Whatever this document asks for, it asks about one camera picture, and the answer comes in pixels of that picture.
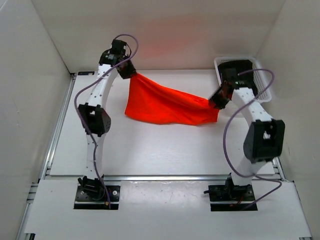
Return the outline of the orange shorts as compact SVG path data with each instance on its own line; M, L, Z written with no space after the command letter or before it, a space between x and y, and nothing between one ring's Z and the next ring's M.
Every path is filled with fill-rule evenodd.
M162 86L136 73L129 82L124 114L133 120L157 125L199 126L216 123L219 110L208 99Z

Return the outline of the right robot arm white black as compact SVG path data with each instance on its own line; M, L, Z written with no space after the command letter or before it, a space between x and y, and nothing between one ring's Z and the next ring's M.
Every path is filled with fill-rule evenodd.
M243 72L237 72L235 68L223 69L220 73L221 85L209 99L210 104L218 110L224 109L229 102L237 107L226 123L222 140L224 156L232 172L224 188L213 192L222 199L241 198L259 170L282 153L285 123L274 119L258 102L260 94L254 94L253 84L246 77L254 72L254 69ZM232 120L239 113L248 124L248 132L243 142L244 156L239 165L234 167L227 152L227 133Z

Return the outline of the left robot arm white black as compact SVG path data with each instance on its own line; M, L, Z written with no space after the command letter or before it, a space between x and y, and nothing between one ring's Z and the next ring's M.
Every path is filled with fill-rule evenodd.
M136 73L131 62L132 56L127 54L129 48L125 41L113 39L111 47L101 54L95 82L80 90L74 97L74 107L87 139L85 172L78 182L82 191L95 201L111 201L102 170L104 141L111 128L106 103L116 77L129 79Z

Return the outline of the black shorts in basket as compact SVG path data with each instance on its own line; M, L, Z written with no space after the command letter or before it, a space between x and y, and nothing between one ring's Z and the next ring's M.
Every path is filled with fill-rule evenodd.
M227 61L227 62L223 62L220 63L217 67L218 71L219 71L219 76L220 79L222 80L222 76L221 73L223 70L225 69L236 69L237 73L242 73L248 70L252 70L253 69L253 63L250 60L231 60L231 61ZM254 82L254 73L246 73L242 76L239 77L242 81L247 81L247 83L249 84L249 88L252 89L253 94L256 96L258 94L258 89L256 87L256 84Z

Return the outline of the small dark label sticker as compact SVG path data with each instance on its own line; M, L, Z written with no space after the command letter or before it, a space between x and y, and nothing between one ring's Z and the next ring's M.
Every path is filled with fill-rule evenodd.
M77 74L79 76L91 76L91 75L94 75L95 72L94 71L79 71Z

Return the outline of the white plastic basket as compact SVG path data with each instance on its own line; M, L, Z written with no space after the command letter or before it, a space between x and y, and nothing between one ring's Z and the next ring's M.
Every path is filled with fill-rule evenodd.
M259 63L259 61L251 56L219 56L214 59L214 68L217 76L218 84L222 84L220 71L218 70L218 67L222 63L230 62L230 61L237 61L237 60L249 60L252 62L252 69L261 69L262 66ZM253 72L253 81L255 83L255 86L257 87L258 93L260 93L269 83L269 80L267 79L267 75L265 72L262 71L254 71ZM267 89L265 92L263 92L257 101L259 103L267 103L272 100L272 95L269 89Z

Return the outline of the aluminium rail right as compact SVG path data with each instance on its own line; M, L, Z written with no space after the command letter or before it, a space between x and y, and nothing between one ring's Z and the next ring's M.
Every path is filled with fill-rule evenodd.
M281 161L280 161L279 157L275 157L272 160L272 166L273 166L274 172L279 175L279 178L282 181L286 181L286 177L285 177L285 174L284 174L284 171L283 171L283 168L282 168Z

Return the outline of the aluminium rail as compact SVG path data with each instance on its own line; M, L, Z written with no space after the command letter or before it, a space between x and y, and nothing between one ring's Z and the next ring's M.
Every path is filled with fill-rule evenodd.
M281 161L280 161L279 157L275 157L272 160L272 166L273 166L274 172L279 175L279 178L282 181L286 181L286 177L285 177L285 174L284 174L284 171L283 171L283 168L282 168Z
M106 175L105 181L224 181L228 175ZM266 179L280 180L281 175L263 174ZM77 180L80 176L75 175L46 175L45 180Z
M42 168L40 169L40 172L39 172L38 181L37 181L38 183L40 182L40 180L44 180L46 178L47 171L51 168L54 155L56 152L56 148L58 145L59 137L61 134L61 130L63 127L64 119L66 116L66 112L68 110L68 105L73 92L76 77L77 77L77 73L70 74L69 84L64 95L64 99L59 111L57 122L55 124L54 131L52 133L52 136L45 154Z

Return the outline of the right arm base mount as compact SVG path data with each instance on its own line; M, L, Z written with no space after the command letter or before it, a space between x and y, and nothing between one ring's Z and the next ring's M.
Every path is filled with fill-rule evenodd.
M257 211L253 187L235 185L231 176L228 176L224 185L209 185L203 192L209 196L211 212L238 212Z

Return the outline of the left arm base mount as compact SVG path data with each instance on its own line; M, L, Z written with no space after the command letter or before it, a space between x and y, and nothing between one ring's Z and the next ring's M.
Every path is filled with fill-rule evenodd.
M121 194L120 185L106 185L106 191L101 183L77 186L73 208L75 210L118 210Z

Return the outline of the aluminium rail left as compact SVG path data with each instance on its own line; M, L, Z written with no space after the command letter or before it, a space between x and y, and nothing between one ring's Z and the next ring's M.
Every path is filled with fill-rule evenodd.
M46 178L47 171L51 168L54 155L56 152L56 148L58 145L59 137L61 134L61 130L63 127L64 119L66 116L66 112L68 110L68 105L73 92L76 77L77 77L77 73L70 74L69 84L64 95L64 99L59 111L57 122L55 124L54 131L52 133L52 136L45 154L42 168L40 169L40 172L39 172L38 181L37 181L38 183L40 182L40 180L44 180Z

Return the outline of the aluminium rail front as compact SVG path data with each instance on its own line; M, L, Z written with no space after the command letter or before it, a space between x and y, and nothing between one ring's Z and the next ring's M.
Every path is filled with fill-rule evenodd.
M224 181L228 175L106 175L105 181ZM266 179L280 180L281 175L263 174ZM75 175L46 175L45 180L77 180L80 176Z

